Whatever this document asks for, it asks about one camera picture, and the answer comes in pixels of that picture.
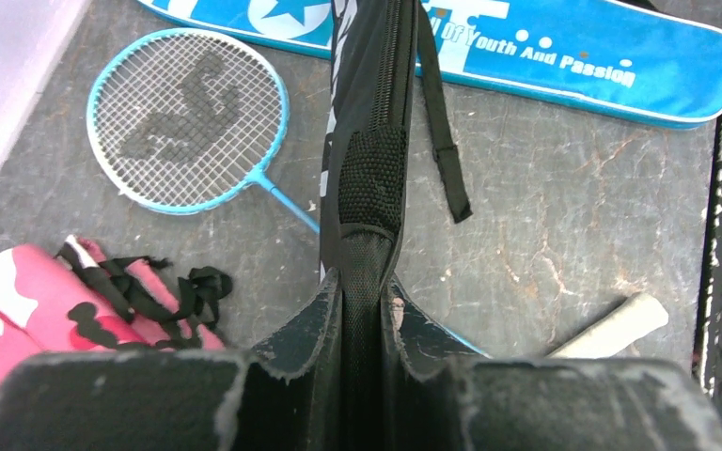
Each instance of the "pink camouflage fabric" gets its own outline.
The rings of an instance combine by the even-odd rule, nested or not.
[[[105,255],[92,241],[69,237],[78,250],[96,262]],[[157,303],[171,312],[178,300],[144,260],[128,272]],[[185,338],[193,329],[204,349],[219,350],[220,339],[197,321],[177,322]],[[103,351],[127,349],[172,350],[164,344],[170,335],[157,323],[137,315],[132,324],[92,291],[64,261],[33,244],[0,253],[0,381],[25,358],[44,351]]]

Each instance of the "gray floor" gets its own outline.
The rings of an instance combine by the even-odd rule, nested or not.
[[[658,3],[722,26],[722,0]],[[316,237],[260,189],[193,217],[143,210],[118,196],[86,140],[86,96],[101,68],[164,27],[136,2],[92,3],[0,173],[0,250],[32,241],[54,251],[77,233],[115,256],[171,257],[177,273],[219,267],[236,279],[223,326],[248,346],[316,286]],[[270,177],[308,208],[318,201],[328,63],[260,51],[284,78],[292,106]],[[415,301],[507,357],[546,353],[646,290],[670,323],[625,354],[689,365],[713,124],[664,131],[458,86],[447,86],[447,108],[475,215],[461,225],[449,220],[417,98],[398,267]]]

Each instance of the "star logo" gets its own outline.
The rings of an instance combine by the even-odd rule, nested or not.
[[[278,0],[275,7],[264,17],[289,14],[300,25],[306,25],[306,8],[328,4],[325,0]]]

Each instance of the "white wall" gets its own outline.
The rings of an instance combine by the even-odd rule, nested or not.
[[[0,168],[89,0],[0,0]]]

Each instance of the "black zipper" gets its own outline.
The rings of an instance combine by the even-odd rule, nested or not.
[[[389,0],[386,6],[383,56],[369,121],[371,129],[405,125],[408,88],[415,64],[415,4],[416,0]]]

